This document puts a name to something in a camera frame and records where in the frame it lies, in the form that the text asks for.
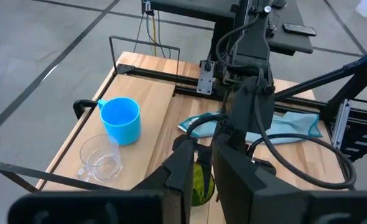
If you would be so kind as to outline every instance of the gray floor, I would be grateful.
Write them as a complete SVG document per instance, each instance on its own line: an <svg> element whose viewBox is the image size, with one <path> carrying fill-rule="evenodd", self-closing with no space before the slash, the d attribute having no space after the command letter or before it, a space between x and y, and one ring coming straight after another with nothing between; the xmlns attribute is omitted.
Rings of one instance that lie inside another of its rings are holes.
<svg viewBox="0 0 367 224"><path fill-rule="evenodd" d="M305 24L313 26L318 36L314 47L362 54L367 51L367 19L355 12L359 0L328 0L359 44L346 32L325 1L298 0ZM105 9L111 0L59 0L78 6ZM113 12L134 17L107 14L69 52L36 90L0 126L0 161L45 170L60 145L75 125L72 103L91 98L112 66L108 37L135 38L141 15L139 1L120 0ZM0 0L0 113L10 105L101 12L58 6L31 0ZM197 63L210 47L212 22L161 12L164 20L193 26L162 22L161 37L165 45L182 49L182 60ZM145 22L139 39L148 40ZM116 41L116 55L132 51L133 44ZM138 52L150 54L148 46ZM271 54L275 78L303 82L358 57L315 50L312 55L296 53L293 57ZM329 99L344 80L315 89L318 100ZM360 94L367 100L367 89ZM355 163L358 189L367 189L367 156ZM19 186L0 175L0 223L6 222L10 204L25 194Z"/></svg>

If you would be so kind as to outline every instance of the light blue towel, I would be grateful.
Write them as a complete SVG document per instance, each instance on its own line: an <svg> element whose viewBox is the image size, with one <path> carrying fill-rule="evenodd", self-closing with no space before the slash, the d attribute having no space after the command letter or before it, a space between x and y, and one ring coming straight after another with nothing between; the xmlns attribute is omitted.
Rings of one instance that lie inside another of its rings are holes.
<svg viewBox="0 0 367 224"><path fill-rule="evenodd" d="M216 113L205 113L197 116L192 116L186 119L184 122L178 125L178 128L185 131L187 128L199 117L210 116ZM317 126L319 120L319 114L302 114L287 112L283 117L274 115L272 119L271 128L266 131L266 134L285 134L295 133L304 134L314 137L322 137ZM210 121L195 128L192 135L197 138L213 136L216 126L216 121ZM261 138L260 134L247 133L246 141L254 142ZM271 139L273 144L290 143L296 141L302 141L303 139L298 138L275 138Z"/></svg>

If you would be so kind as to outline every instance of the green object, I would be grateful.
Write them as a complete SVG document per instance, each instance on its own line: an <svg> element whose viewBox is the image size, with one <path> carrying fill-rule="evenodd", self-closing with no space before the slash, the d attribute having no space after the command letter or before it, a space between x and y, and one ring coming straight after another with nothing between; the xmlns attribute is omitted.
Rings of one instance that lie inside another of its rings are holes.
<svg viewBox="0 0 367 224"><path fill-rule="evenodd" d="M204 178L202 167L195 163L193 167L193 192L192 192L192 206L200 206L207 203L214 194L215 181L214 176L211 175L210 186L208 188L208 194L204 196Z"/></svg>

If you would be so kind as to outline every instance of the blue plastic cup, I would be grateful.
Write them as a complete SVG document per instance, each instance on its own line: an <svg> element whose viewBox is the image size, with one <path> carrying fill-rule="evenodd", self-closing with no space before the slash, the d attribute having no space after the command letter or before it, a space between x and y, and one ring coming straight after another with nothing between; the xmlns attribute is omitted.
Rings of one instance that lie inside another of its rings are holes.
<svg viewBox="0 0 367 224"><path fill-rule="evenodd" d="M141 135L139 105L128 97L112 100L98 100L101 119L106 131L119 145L128 145L137 141Z"/></svg>

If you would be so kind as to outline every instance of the clear glass cup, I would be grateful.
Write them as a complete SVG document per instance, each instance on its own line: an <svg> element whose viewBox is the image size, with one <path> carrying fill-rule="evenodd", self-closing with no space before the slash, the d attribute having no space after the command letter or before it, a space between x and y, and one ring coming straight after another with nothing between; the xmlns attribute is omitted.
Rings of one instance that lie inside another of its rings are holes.
<svg viewBox="0 0 367 224"><path fill-rule="evenodd" d="M79 180L86 182L94 177L100 182L118 175L123 168L119 145L114 137L107 134L93 136L80 149L80 159L84 167L77 173Z"/></svg>

